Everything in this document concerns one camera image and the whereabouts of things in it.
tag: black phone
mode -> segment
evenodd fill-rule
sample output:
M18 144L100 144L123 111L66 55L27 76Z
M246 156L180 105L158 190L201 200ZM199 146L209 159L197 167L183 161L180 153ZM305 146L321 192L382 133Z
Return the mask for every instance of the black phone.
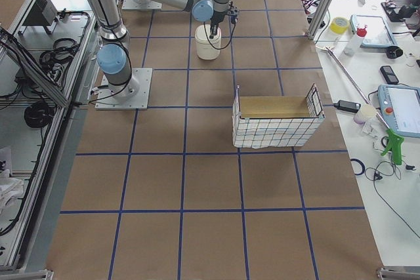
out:
M383 77L385 78L385 81L389 85L397 85L400 82L396 77L394 70L392 70L391 66L382 66L380 70Z

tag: green spray gun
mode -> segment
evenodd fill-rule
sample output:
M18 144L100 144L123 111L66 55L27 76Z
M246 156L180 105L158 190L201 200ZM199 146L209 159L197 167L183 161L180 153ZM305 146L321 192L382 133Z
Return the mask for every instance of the green spray gun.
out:
M328 54L338 63L340 68L344 71L348 79L353 84L354 88L359 92L360 96L364 99L366 104L372 105L369 101L369 98L366 97L366 95L362 92L360 87L356 84L356 82L353 80L352 76L349 74L347 69L343 66L343 64L340 62L340 60L334 55L334 52L331 48L326 47L324 48L328 52ZM387 134L388 134L388 144L381 153L382 156L386 155L389 151L392 152L392 162L394 162L395 165L401 165L402 164L402 156L401 156L401 144L404 142L404 138L401 136L398 136L387 124L387 122L383 119L382 115L377 112L376 117L378 120L384 124L384 126L387 128Z

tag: white bucket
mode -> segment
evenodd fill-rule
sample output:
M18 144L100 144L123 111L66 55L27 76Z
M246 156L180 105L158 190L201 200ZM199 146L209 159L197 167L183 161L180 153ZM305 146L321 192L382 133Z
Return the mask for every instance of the white bucket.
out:
M197 55L201 59L205 60L212 60L216 59L219 54L220 50L218 50L221 47L221 39L222 39L222 32L221 29L217 29L217 35L214 36L214 38L210 38L210 25L205 26L205 30L207 31L207 36L204 31L204 26L201 25L196 29L196 46L197 46ZM217 47L218 49L214 49L210 43Z

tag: white mounting plate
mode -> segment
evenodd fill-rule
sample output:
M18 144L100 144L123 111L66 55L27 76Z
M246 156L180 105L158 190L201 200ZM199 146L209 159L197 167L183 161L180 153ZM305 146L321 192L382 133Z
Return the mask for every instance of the white mounting plate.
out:
M124 0L123 10L142 11L142 10L161 10L162 4L152 0L142 0L137 3L135 0Z
M146 110L149 101L150 83L152 82L152 68L133 68L132 76L139 82L140 89L135 95L125 102L117 100L113 96L105 100L100 100L95 104L97 110ZM108 80L104 76L101 85L107 85ZM99 90L98 98L105 98L111 95L109 89Z

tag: white container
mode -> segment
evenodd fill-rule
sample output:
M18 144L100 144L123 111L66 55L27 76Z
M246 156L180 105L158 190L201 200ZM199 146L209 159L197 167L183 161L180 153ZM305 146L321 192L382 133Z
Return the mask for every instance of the white container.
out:
M353 56L354 53L360 48L360 45L363 43L366 33L366 27L357 28L356 34L354 34L350 41L347 43L343 52L347 56Z
M363 104L360 106L360 109L353 117L353 120L357 124L364 124L368 120L374 118L376 116L376 108L374 108L370 104Z
M219 48L221 47L220 43L222 39L221 29L220 28L217 29L217 35L214 36L214 38L212 39L210 38L210 25L209 24L205 26L205 30L207 31L207 36L204 31L204 25L200 25L196 29L197 55L198 57L204 60L216 59L220 54Z

